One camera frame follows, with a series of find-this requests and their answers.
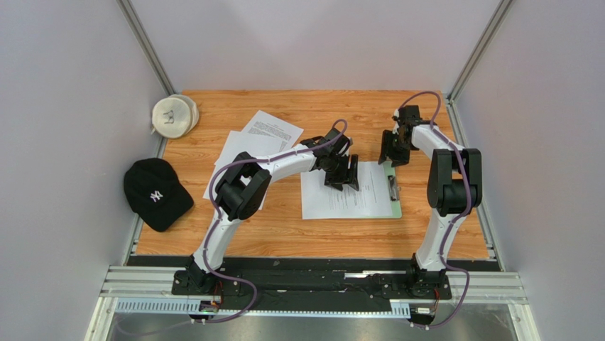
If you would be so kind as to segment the green clipboard folder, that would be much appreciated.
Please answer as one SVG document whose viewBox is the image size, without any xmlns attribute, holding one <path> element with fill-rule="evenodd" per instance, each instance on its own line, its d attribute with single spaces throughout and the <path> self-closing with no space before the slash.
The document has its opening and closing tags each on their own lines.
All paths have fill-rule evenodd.
<svg viewBox="0 0 605 341">
<path fill-rule="evenodd" d="M 403 216 L 400 202 L 400 186 L 396 176 L 396 168 L 390 161 L 382 163 L 388 185 L 389 200 L 391 204 L 391 215 L 380 217 L 380 219 L 400 219 Z"/>
</svg>

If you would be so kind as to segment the signature page paper sheet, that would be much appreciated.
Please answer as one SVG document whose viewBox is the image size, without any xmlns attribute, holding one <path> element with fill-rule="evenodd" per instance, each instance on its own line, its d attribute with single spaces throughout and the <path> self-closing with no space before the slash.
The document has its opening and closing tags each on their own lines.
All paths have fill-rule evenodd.
<svg viewBox="0 0 605 341">
<path fill-rule="evenodd" d="M 302 218 L 321 219 L 398 219 L 402 210 L 398 199 L 391 199 L 389 180 L 395 171 L 388 164 L 359 163 L 359 186 L 345 185 L 342 191 L 324 185 L 325 172 L 315 170 L 300 175 Z"/>
</svg>

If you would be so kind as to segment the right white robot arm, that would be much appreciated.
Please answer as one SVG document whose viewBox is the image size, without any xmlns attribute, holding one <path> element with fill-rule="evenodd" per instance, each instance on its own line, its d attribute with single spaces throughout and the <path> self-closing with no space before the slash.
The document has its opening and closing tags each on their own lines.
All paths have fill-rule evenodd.
<svg viewBox="0 0 605 341">
<path fill-rule="evenodd" d="M 378 162 L 404 166 L 414 150 L 431 161 L 427 201 L 432 212 L 424 240 L 407 271 L 409 284 L 441 286 L 451 268 L 447 256 L 455 235 L 482 200 L 481 152 L 446 137 L 434 122 L 421 118 L 417 106 L 395 110 L 393 120 L 394 128 L 383 131 Z"/>
</svg>

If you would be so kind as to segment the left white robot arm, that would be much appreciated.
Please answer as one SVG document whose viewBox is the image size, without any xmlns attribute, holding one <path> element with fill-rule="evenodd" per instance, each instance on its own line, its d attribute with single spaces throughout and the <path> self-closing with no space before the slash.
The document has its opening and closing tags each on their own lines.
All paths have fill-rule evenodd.
<svg viewBox="0 0 605 341">
<path fill-rule="evenodd" d="M 351 145 L 351 139 L 333 127 L 325 136 L 305 139 L 271 156 L 241 152 L 220 168 L 209 184 L 214 217 L 186 267 L 190 280 L 203 287 L 216 275 L 236 230 L 258 211 L 271 184 L 299 173 L 324 171 L 328 188 L 359 190 L 359 157 L 349 153 Z"/>
</svg>

